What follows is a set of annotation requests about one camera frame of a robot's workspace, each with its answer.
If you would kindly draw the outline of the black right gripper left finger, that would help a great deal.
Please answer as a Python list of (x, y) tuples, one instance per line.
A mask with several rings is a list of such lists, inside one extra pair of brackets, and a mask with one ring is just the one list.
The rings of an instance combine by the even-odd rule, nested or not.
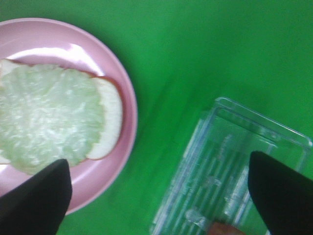
[(2, 235), (54, 235), (72, 197), (67, 160), (51, 163), (30, 179), (1, 196)]

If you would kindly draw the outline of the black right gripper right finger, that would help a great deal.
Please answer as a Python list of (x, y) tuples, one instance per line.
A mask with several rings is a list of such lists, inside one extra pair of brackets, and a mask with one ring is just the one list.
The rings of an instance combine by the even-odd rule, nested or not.
[(250, 155), (248, 190), (272, 235), (313, 233), (313, 182), (271, 156)]

